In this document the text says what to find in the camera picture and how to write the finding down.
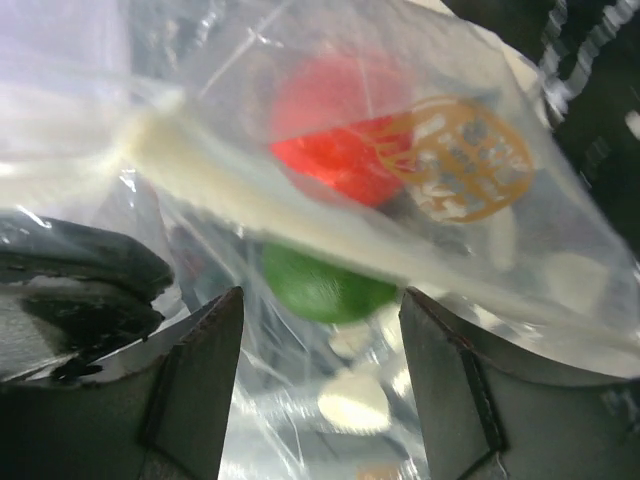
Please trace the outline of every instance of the red ball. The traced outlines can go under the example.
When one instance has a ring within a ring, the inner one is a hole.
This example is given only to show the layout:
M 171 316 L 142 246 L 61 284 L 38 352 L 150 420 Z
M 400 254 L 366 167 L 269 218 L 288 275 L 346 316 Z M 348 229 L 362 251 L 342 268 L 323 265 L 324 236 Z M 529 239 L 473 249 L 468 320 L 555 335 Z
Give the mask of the red ball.
M 271 151 L 292 170 L 359 203 L 378 206 L 402 188 L 374 146 L 376 133 L 392 116 L 362 119 L 370 118 L 371 111 L 405 107 L 410 95 L 406 72 L 382 56 L 364 61 L 325 54 L 303 62 L 276 95 L 271 128 L 275 136 L 305 133 L 273 143 Z M 384 141 L 385 148 L 406 150 L 411 132 Z

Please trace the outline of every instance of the plastic wrap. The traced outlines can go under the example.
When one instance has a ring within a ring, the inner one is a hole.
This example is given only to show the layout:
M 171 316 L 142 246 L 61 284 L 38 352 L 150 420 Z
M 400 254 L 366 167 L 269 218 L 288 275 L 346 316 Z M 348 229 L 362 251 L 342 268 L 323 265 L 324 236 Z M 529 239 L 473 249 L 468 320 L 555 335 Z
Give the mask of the plastic wrap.
M 635 261 L 495 37 L 395 0 L 2 5 L 0 207 L 147 245 L 177 276 L 165 325 L 245 290 L 221 478 L 428 478 L 397 304 L 349 328 L 300 318 L 266 244 L 415 285 L 555 360 L 640 373 Z M 86 57 L 80 26 L 119 60 Z
M 277 304 L 261 277 L 260 243 L 157 193 L 114 152 L 132 111 L 174 89 L 182 62 L 214 41 L 232 3 L 136 0 L 87 9 L 73 0 L 2 2 L 2 174 L 10 180 L 3 183 L 2 208 L 21 219 L 22 235 L 46 230 L 48 218 L 65 220 L 128 235 L 168 262 L 176 283 L 154 301 L 165 317 L 160 328 L 233 285 L 245 288 L 246 330 L 221 479 L 427 478 L 415 410 L 403 407 L 406 384 L 399 393 L 393 387 L 398 369 L 383 376 L 373 371 L 382 367 L 370 366 L 362 374 L 382 401 L 382 414 L 370 413 L 377 425 L 354 429 L 331 414 L 327 420 L 327 409 L 336 415 L 336 400 L 329 395 L 327 407 L 325 393 L 322 411 L 318 401 L 351 363 L 331 349 L 333 329 Z M 2 242 L 11 252 L 18 244 L 7 226 Z M 91 253 L 64 236 L 56 245 L 71 261 Z M 40 371 L 43 365 L 73 355 L 60 355 L 54 337 L 20 315 L 18 324 L 3 310 L 3 378 L 29 371 L 38 378 L 48 372 Z M 384 342 L 376 343 L 373 350 L 363 344 L 363 359 L 364 350 L 389 356 Z M 135 370 L 162 348 L 115 352 L 96 380 Z M 393 356 L 406 370 L 403 356 Z M 340 395 L 339 388 L 337 401 L 366 413 L 366 401 Z

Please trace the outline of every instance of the green ball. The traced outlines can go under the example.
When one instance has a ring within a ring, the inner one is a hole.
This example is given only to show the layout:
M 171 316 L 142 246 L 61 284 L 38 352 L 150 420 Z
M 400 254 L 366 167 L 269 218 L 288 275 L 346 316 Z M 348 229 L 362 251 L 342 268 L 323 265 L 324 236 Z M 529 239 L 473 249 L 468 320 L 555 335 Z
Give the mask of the green ball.
M 349 323 L 395 300 L 395 285 L 336 267 L 289 248 L 266 244 L 264 277 L 289 311 L 320 323 Z

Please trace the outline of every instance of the plastic bag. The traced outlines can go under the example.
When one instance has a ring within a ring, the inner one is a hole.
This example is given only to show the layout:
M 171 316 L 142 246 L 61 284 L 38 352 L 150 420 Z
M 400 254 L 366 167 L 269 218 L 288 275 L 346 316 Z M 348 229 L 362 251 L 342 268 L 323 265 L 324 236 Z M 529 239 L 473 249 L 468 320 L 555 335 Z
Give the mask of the plastic bag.
M 128 80 L 151 106 L 109 104 L 91 178 L 135 168 L 244 235 L 455 292 L 534 352 L 638 373 L 635 261 L 491 36 L 396 1 L 241 1 L 171 80 Z
M 324 478 L 327 472 L 335 478 L 366 478 L 379 472 L 427 478 L 417 418 L 411 413 L 415 408 L 402 413 L 412 396 L 407 390 L 406 361 L 397 345 L 392 350 L 378 339 L 371 348 L 363 346 L 366 352 L 358 362 L 367 363 L 364 381 L 382 400 L 378 427 L 361 425 L 359 431 L 345 431 L 344 421 L 337 428 L 340 420 L 332 423 L 317 408 L 315 416 L 303 415 L 305 409 L 314 408 L 322 386 L 345 375 L 350 365 L 329 346 L 330 328 L 296 318 L 278 304 L 262 280 L 259 243 L 243 238 L 237 228 L 220 228 L 203 212 L 156 193 L 128 159 L 121 158 L 122 150 L 114 148 L 123 122 L 128 123 L 130 115 L 151 100 L 175 91 L 171 77 L 183 60 L 209 39 L 215 41 L 226 4 L 133 0 L 107 2 L 95 12 L 76 0 L 56 0 L 46 6 L 2 5 L 7 15 L 3 21 L 15 28 L 3 31 L 0 45 L 0 115 L 6 140 L 0 204 L 24 226 L 21 232 L 0 228 L 2 246 L 15 249 L 14 234 L 28 238 L 46 232 L 51 226 L 47 217 L 128 235 L 162 257 L 175 273 L 174 285 L 153 302 L 165 317 L 160 329 L 180 322 L 189 310 L 199 309 L 229 287 L 243 285 L 246 327 L 220 478 L 308 479 Z M 45 22 L 47 12 L 60 16 Z M 73 40 L 66 32 L 74 32 Z M 98 55 L 110 49 L 117 51 L 121 62 L 110 63 L 111 55 Z M 100 238 L 99 230 L 93 233 Z M 95 253 L 67 237 L 54 237 L 51 243 L 71 262 Z M 116 261 L 113 267 L 129 266 L 123 263 Z M 3 276 L 2 282 L 7 281 L 13 280 Z M 36 370 L 29 376 L 34 379 L 49 373 L 40 370 L 41 363 L 57 365 L 68 359 L 51 351 L 41 324 L 31 324 L 32 319 L 23 315 L 24 324 L 15 325 L 18 317 L 4 314 L 0 322 L 3 379 L 5 367 Z M 113 352 L 103 359 L 108 360 L 109 370 L 93 379 L 119 378 L 152 362 L 169 347 L 144 348 L 150 343 Z M 378 358 L 380 367 L 375 366 Z M 404 382 L 395 385 L 398 376 Z M 316 398 L 311 395 L 314 388 Z M 387 400 L 379 395 L 381 389 Z M 335 399 L 329 400 L 331 407 Z M 356 411 L 360 408 L 357 399 L 348 395 L 339 395 L 340 402 Z M 285 412 L 297 408 L 298 417 L 270 417 L 279 405 Z M 323 408 L 326 411 L 326 400 Z

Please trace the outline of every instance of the orange sticker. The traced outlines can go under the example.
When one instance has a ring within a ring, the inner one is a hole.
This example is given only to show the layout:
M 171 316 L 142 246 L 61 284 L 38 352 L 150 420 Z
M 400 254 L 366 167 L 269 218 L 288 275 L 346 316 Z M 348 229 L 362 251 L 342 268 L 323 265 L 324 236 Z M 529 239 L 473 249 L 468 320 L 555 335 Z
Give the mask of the orange sticker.
M 387 139 L 413 132 L 410 150 Z M 529 150 L 509 125 L 483 105 L 435 97 L 398 115 L 372 142 L 381 163 L 411 185 L 434 220 L 467 223 L 512 204 L 534 177 Z

